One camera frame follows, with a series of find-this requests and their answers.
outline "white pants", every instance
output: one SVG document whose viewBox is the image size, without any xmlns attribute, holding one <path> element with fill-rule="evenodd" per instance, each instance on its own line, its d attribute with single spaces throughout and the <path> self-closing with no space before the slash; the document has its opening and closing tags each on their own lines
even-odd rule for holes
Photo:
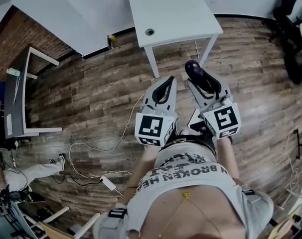
<svg viewBox="0 0 302 239">
<path fill-rule="evenodd" d="M 14 170 L 5 170 L 6 183 L 9 185 L 9 191 L 20 191 L 29 185 L 34 179 L 44 178 L 54 175 L 62 171 L 60 163 L 34 165 L 30 168 L 24 169 L 21 172 Z"/>
</svg>

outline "sticker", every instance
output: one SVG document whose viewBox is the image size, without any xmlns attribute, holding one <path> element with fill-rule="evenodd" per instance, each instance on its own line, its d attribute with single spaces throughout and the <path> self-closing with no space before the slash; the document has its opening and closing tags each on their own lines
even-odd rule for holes
<svg viewBox="0 0 302 239">
<path fill-rule="evenodd" d="M 232 134 L 235 134 L 236 131 L 237 131 L 238 127 L 236 128 L 233 128 L 233 129 L 230 129 L 230 130 L 227 130 L 227 131 L 224 131 L 224 132 L 221 132 L 220 133 L 220 138 L 223 138 L 223 137 L 226 137 L 226 136 L 230 136 Z"/>
<path fill-rule="evenodd" d="M 219 129 L 225 129 L 228 127 L 232 127 L 234 125 L 238 125 L 235 113 L 232 107 L 227 107 L 221 110 L 214 112 L 216 122 L 219 126 Z"/>
<path fill-rule="evenodd" d="M 139 130 L 140 135 L 160 137 L 163 118 L 143 116 Z"/>
<path fill-rule="evenodd" d="M 145 138 L 142 138 L 142 137 L 139 137 L 139 139 L 140 139 L 140 141 L 141 141 L 142 144 L 161 146 L 159 140 L 145 139 Z"/>
<path fill-rule="evenodd" d="M 11 123 L 11 114 L 7 115 L 6 118 L 7 121 L 7 135 L 12 135 L 12 123 Z"/>
</svg>

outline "wire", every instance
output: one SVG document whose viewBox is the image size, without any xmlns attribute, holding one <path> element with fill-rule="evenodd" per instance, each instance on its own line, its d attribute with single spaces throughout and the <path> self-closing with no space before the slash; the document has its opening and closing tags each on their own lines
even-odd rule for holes
<svg viewBox="0 0 302 239">
<path fill-rule="evenodd" d="M 17 77 L 16 79 L 16 87 L 15 87 L 15 97 L 13 99 L 12 105 L 15 105 L 15 101 L 16 101 L 16 96 L 18 93 L 18 88 L 19 88 L 19 82 L 20 82 L 20 75 Z"/>
<path fill-rule="evenodd" d="M 196 48 L 197 58 L 199 58 L 199 52 L 197 50 L 197 45 L 196 45 L 196 40 L 195 39 L 194 39 L 194 42 L 195 42 L 195 48 Z"/>
<path fill-rule="evenodd" d="M 300 185 L 299 185 L 299 169 L 298 168 L 293 168 L 293 165 L 292 165 L 292 160 L 289 156 L 289 154 L 287 153 L 287 145 L 289 143 L 289 139 L 290 139 L 290 136 L 291 136 L 291 133 L 294 132 L 294 130 L 296 130 L 298 127 L 300 127 L 300 125 L 302 124 L 302 120 L 300 121 L 299 125 L 297 125 L 296 127 L 294 127 L 288 137 L 287 137 L 287 142 L 286 142 L 286 146 L 285 146 L 285 154 L 287 155 L 288 159 L 289 159 L 289 162 L 290 162 L 290 165 L 291 165 L 291 168 L 292 168 L 292 174 L 291 174 L 291 180 L 290 180 L 290 188 L 291 188 L 291 191 L 292 192 L 295 192 L 297 193 L 297 191 L 299 190 L 300 188 Z M 292 185 L 296 185 L 297 189 L 294 191 L 293 188 L 292 188 Z"/>
<path fill-rule="evenodd" d="M 135 103 L 135 105 L 133 106 L 133 108 L 132 108 L 132 110 L 131 110 L 131 114 L 130 114 L 129 120 L 128 120 L 126 126 L 125 126 L 124 131 L 123 131 L 123 134 L 122 134 L 120 140 L 118 141 L 118 143 L 116 144 L 116 146 L 115 146 L 114 148 L 112 148 L 112 149 L 110 149 L 110 150 L 104 150 L 104 149 L 94 148 L 94 147 L 91 147 L 90 145 L 86 144 L 85 142 L 76 142 L 76 143 L 73 143 L 73 144 L 70 146 L 69 155 L 68 155 L 68 156 L 69 156 L 69 161 L 70 161 L 70 163 L 71 163 L 73 169 L 75 170 L 75 172 L 76 172 L 77 174 L 79 174 L 80 176 L 85 177 L 85 178 L 87 178 L 87 179 L 100 178 L 100 177 L 102 177 L 102 176 L 104 176 L 104 175 L 117 174 L 117 173 L 122 173 L 122 172 L 132 174 L 131 172 L 128 172 L 128 171 L 118 171 L 118 172 L 113 172 L 113 173 L 106 173 L 106 174 L 103 174 L 103 175 L 97 175 L 97 176 L 87 177 L 87 176 L 85 176 L 85 175 L 83 175 L 83 174 L 81 174 L 81 173 L 79 173 L 79 172 L 77 171 L 77 169 L 75 168 L 75 166 L 74 166 L 74 164 L 73 164 L 73 162 L 72 162 L 72 160 L 71 160 L 70 153 L 71 153 L 71 150 L 72 150 L 72 147 L 73 147 L 73 146 L 75 146 L 75 145 L 80 145 L 80 144 L 84 144 L 84 145 L 86 145 L 87 147 L 89 147 L 90 149 L 99 150 L 99 151 L 104 151 L 104 152 L 109 152 L 109 151 L 115 150 L 115 149 L 118 147 L 118 145 L 120 144 L 120 142 L 122 141 L 122 139 L 124 138 L 125 133 L 126 133 L 126 130 L 127 130 L 127 128 L 128 128 L 128 125 L 129 125 L 129 123 L 130 123 L 130 120 L 131 120 L 133 111 L 134 111 L 134 109 L 136 108 L 138 102 L 141 100 L 141 98 L 142 98 L 144 95 L 145 95 L 145 94 L 143 94 L 143 95 L 137 100 L 137 102 Z"/>
<path fill-rule="evenodd" d="M 117 191 L 121 196 L 123 196 L 117 189 L 115 189 L 115 191 Z"/>
<path fill-rule="evenodd" d="M 52 179 L 53 179 L 57 184 L 62 184 L 62 183 L 65 181 L 66 175 L 69 175 L 69 176 L 71 177 L 71 179 L 72 179 L 75 183 L 77 183 L 78 185 L 80 185 L 80 186 L 82 186 L 82 187 L 87 186 L 87 185 L 89 185 L 89 184 L 98 185 L 98 184 L 100 184 L 100 183 L 102 182 L 102 180 L 100 180 L 98 183 L 87 183 L 87 184 L 82 185 L 82 184 L 80 184 L 79 182 L 77 182 L 77 181 L 72 177 L 72 175 L 71 175 L 70 173 L 64 174 L 64 175 L 63 175 L 63 179 L 62 179 L 61 182 L 57 182 L 56 179 L 53 177 L 53 175 L 52 175 L 51 177 L 52 177 Z"/>
</svg>

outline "table leg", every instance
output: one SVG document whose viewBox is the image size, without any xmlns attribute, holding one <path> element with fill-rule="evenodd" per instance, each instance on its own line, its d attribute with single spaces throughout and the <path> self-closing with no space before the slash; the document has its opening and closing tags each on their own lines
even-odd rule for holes
<svg viewBox="0 0 302 239">
<path fill-rule="evenodd" d="M 28 77 L 28 78 L 32 78 L 32 79 L 35 79 L 35 80 L 38 79 L 38 76 L 33 75 L 33 74 L 30 74 L 30 73 L 27 73 L 27 77 Z"/>
<path fill-rule="evenodd" d="M 26 128 L 23 132 L 24 134 L 62 132 L 62 127 Z"/>
<path fill-rule="evenodd" d="M 214 34 L 211 36 L 210 40 L 207 42 L 206 47 L 203 48 L 203 52 L 200 56 L 199 59 L 199 65 L 202 67 L 204 64 L 204 61 L 206 60 L 207 56 L 209 55 L 216 39 L 217 39 L 218 34 Z"/>
<path fill-rule="evenodd" d="M 16 137 L 31 137 L 31 136 L 39 136 L 39 133 L 26 133 Z"/>
<path fill-rule="evenodd" d="M 152 47 L 145 47 L 145 51 L 146 51 L 147 57 L 149 59 L 150 65 L 152 67 L 154 77 L 159 78 L 160 74 L 159 74 L 159 70 L 157 69 L 157 66 L 156 66 L 156 61 L 155 61 Z"/>
<path fill-rule="evenodd" d="M 47 56 L 46 54 L 40 52 L 39 50 L 34 49 L 33 47 L 29 47 L 29 50 L 30 50 L 30 52 L 32 54 L 34 54 L 34 55 L 36 55 L 36 56 L 38 56 L 38 57 L 40 57 L 40 58 L 42 58 L 42 59 L 50 62 L 50 63 L 52 63 L 52 64 L 54 64 L 56 66 L 59 66 L 59 64 L 60 64 L 57 60 L 55 60 L 55 59 Z"/>
</svg>

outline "desk grommet hole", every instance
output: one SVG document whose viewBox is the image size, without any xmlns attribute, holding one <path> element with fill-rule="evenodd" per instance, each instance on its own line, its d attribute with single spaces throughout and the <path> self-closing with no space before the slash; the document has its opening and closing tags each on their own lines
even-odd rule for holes
<svg viewBox="0 0 302 239">
<path fill-rule="evenodd" d="M 151 36 L 151 35 L 153 35 L 154 33 L 155 33 L 155 30 L 152 29 L 152 28 L 148 28 L 148 29 L 146 30 L 146 35 L 147 35 L 147 36 Z"/>
</svg>

